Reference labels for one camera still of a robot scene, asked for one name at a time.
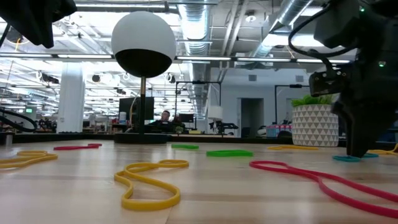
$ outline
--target yellow rubber band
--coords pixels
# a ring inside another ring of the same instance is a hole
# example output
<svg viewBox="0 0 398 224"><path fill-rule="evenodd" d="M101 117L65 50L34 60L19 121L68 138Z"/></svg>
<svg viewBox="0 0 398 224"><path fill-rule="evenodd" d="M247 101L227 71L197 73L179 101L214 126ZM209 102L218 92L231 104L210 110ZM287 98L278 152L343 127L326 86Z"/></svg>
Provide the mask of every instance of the yellow rubber band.
<svg viewBox="0 0 398 224"><path fill-rule="evenodd" d="M294 146L294 145L285 145L285 146L270 146L268 149L272 150L281 150L281 149L304 149L304 150L318 150L317 147L308 147L308 146Z"/></svg>
<svg viewBox="0 0 398 224"><path fill-rule="evenodd" d="M380 149L375 149L375 150L369 150L368 153L375 153L375 154L380 154L380 155L394 155L397 156L398 153L395 152L395 150L398 149L398 144L396 144L396 147L393 150L380 150Z"/></svg>
<svg viewBox="0 0 398 224"><path fill-rule="evenodd" d="M15 159L0 159L0 169L18 168L28 166L37 162L58 159L58 155L47 153L47 151L21 151Z"/></svg>
<svg viewBox="0 0 398 224"><path fill-rule="evenodd" d="M165 208L173 207L174 205L180 202L180 189L172 184L168 184L159 180L155 180L149 177L144 177L142 175L136 174L138 172L143 172L151 169L156 168L179 168L179 167L188 167L188 161L184 160L176 160L176 159L166 159L159 161L158 163L151 163L151 162L138 162L135 164L127 165L123 171L117 172L114 175L114 179L117 182L120 182L126 186L128 189L122 195L122 207L130 210L139 210L139 211L154 211L154 210L161 210ZM138 200L130 199L133 192L133 183L128 178L123 176L130 177L132 179L139 180L141 182L151 184L154 186L161 187L166 189L174 194L173 197L170 197L167 200L160 200L155 202L143 202Z"/></svg>

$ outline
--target geometric patterned planter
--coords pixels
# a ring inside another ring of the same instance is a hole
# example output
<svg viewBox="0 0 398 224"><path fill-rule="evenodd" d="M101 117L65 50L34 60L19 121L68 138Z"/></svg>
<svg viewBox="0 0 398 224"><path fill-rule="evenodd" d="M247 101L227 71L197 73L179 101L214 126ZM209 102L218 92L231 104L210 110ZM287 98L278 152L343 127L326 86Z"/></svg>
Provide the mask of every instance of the geometric patterned planter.
<svg viewBox="0 0 398 224"><path fill-rule="evenodd" d="M330 110L330 105L293 108L293 143L298 146L336 147L338 117Z"/></svg>

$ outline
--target computer monitor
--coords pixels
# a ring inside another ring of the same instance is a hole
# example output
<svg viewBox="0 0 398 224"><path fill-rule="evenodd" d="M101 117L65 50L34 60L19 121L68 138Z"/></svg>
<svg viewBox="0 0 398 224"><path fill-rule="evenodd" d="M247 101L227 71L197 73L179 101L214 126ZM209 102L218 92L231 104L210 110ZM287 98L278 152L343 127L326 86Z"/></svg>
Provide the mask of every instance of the computer monitor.
<svg viewBox="0 0 398 224"><path fill-rule="evenodd" d="M179 117L183 123L193 123L193 114L179 114Z"/></svg>
<svg viewBox="0 0 398 224"><path fill-rule="evenodd" d="M132 117L133 120L139 119L139 103L141 97L137 97L134 105L132 106ZM126 119L130 120L130 107L134 100L132 98L121 98L119 100L119 114L120 112L126 112L127 116ZM154 119L154 106L155 106L155 98L154 97L145 97L145 120L152 120Z"/></svg>
<svg viewBox="0 0 398 224"><path fill-rule="evenodd" d="M90 122L89 121L83 121L83 128L90 127Z"/></svg>

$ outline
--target ductwork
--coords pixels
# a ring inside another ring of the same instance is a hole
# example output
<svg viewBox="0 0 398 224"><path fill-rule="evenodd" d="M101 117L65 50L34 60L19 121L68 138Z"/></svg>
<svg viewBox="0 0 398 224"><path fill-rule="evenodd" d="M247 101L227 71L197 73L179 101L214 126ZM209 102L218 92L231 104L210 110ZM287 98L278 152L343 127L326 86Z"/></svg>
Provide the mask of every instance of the ductwork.
<svg viewBox="0 0 398 224"><path fill-rule="evenodd" d="M128 2L110 3L93 1L75 1L78 12L136 12L148 11L153 13L172 13L178 14L176 6L169 6L167 1L164 4L129 4Z"/></svg>
<svg viewBox="0 0 398 224"><path fill-rule="evenodd" d="M303 13L303 11L312 3L313 0L284 0L276 15L268 16L265 23L266 36L259 44L257 49L250 55L250 57L266 57L272 50L274 45L269 42L267 36L270 32L274 32L285 26L291 26ZM243 65L243 68L253 69L256 65L249 63Z"/></svg>
<svg viewBox="0 0 398 224"><path fill-rule="evenodd" d="M184 39L188 40L206 40L209 31L209 14L210 7L202 4L182 4L178 5L178 11L181 15L181 28ZM209 45L200 42L186 42L185 49L188 55L207 55ZM203 63L193 63L192 73L193 80L208 81L210 79L210 72L207 71L209 67ZM206 95L203 95L202 87L194 87L194 94L196 96L198 114L203 114Z"/></svg>

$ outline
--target black and white ball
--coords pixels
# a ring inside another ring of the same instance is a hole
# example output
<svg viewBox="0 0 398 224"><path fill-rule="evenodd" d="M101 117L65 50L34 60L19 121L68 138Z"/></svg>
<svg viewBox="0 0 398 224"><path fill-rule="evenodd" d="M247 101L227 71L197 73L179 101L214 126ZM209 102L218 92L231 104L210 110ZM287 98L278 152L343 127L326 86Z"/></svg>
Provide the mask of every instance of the black and white ball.
<svg viewBox="0 0 398 224"><path fill-rule="evenodd" d="M152 78L164 73L176 51L170 26L145 11L124 16L113 29L111 44L118 64L135 77Z"/></svg>

